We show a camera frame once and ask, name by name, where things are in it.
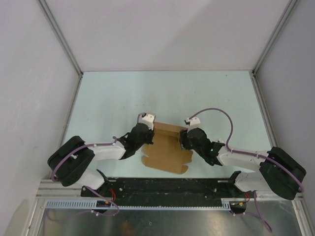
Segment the brown cardboard box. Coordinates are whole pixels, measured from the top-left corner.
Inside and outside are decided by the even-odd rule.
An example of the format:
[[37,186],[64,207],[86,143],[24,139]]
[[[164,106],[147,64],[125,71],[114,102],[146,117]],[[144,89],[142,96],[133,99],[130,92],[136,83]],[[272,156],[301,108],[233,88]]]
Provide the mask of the brown cardboard box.
[[187,129],[181,126],[155,122],[154,137],[151,145],[142,147],[142,162],[146,167],[182,175],[187,172],[192,162],[191,150],[181,148],[180,131]]

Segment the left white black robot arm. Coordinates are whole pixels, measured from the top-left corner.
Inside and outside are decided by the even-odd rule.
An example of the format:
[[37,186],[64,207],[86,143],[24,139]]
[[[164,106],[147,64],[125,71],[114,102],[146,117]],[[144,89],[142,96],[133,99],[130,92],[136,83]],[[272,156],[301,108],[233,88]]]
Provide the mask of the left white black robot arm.
[[51,180],[64,187],[80,184],[102,197],[108,193],[109,185],[102,171],[92,169],[92,164],[130,158],[143,145],[153,144],[153,137],[153,122],[139,122],[130,132],[114,138],[111,143],[86,144],[80,136],[73,136],[49,157],[47,164],[52,170]]

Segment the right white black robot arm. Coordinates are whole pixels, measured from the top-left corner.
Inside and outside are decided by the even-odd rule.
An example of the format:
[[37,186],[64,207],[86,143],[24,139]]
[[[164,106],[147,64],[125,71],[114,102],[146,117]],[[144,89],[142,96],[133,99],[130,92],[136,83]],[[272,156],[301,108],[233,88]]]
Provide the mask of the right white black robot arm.
[[249,152],[228,148],[221,140],[210,141],[201,128],[180,131],[182,149],[193,150],[211,165],[235,166],[250,173],[234,172],[234,180],[227,185],[232,197],[248,191],[272,191],[286,200],[294,200],[304,191],[302,181],[306,170],[280,147],[269,151]]

